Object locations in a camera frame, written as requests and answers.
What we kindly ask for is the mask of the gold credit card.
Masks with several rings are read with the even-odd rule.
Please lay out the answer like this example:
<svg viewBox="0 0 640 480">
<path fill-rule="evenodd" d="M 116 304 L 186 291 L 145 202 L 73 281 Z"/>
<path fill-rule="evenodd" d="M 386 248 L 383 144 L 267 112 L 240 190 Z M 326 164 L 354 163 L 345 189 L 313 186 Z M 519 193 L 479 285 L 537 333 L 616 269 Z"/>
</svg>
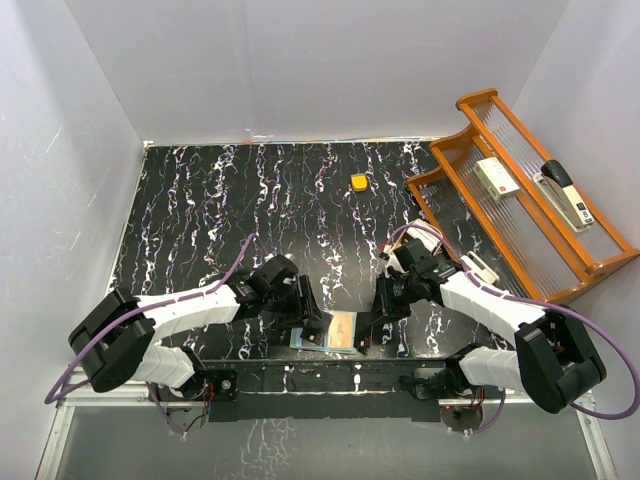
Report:
<svg viewBox="0 0 640 480">
<path fill-rule="evenodd" d="M 352 349 L 357 314 L 355 312 L 332 311 L 331 316 L 327 346 L 336 350 Z"/>
</svg>

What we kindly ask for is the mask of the green card holder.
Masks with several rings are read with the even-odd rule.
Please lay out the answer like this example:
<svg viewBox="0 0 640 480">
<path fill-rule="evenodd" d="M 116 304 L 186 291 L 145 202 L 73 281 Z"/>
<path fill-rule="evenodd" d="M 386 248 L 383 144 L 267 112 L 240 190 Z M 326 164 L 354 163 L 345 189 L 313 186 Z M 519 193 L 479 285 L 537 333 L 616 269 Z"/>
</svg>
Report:
<svg viewBox="0 0 640 480">
<path fill-rule="evenodd" d="M 291 330 L 291 349 L 320 351 L 325 353 L 355 354 L 354 346 L 356 312 L 326 311 L 330 323 L 326 330 L 311 332 L 304 336 L 302 327 Z"/>
</svg>

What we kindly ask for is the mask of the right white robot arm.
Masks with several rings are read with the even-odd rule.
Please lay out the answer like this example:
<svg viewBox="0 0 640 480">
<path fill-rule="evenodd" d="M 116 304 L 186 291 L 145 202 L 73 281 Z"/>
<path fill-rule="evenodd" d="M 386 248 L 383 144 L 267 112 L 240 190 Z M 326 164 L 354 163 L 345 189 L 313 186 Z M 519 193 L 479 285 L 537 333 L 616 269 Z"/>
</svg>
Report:
<svg viewBox="0 0 640 480">
<path fill-rule="evenodd" d="M 604 363 L 570 311 L 511 301 L 457 262 L 439 262 L 418 238 L 389 254 L 397 263 L 377 277 L 371 310 L 356 317 L 359 351 L 369 348 L 375 327 L 409 317 L 412 304 L 425 300 L 473 318 L 511 346 L 470 344 L 448 357 L 444 377 L 457 396 L 485 385 L 508 388 L 556 414 L 605 380 Z"/>
</svg>

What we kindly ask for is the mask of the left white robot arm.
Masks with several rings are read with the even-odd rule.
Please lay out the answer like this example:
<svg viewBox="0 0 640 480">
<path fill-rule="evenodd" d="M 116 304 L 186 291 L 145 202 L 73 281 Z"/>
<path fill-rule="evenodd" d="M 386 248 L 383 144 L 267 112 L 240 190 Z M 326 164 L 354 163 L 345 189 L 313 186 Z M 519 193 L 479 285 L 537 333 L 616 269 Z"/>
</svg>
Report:
<svg viewBox="0 0 640 480">
<path fill-rule="evenodd" d="M 136 296 L 116 288 L 69 334 L 68 343 L 97 393 L 135 380 L 163 384 L 194 399 L 204 392 L 207 376 L 192 351 L 167 347 L 164 339 L 258 316 L 277 330 L 299 328 L 314 341 L 333 319 L 317 305 L 308 276 L 276 255 L 253 271 L 235 269 L 186 291 Z"/>
</svg>

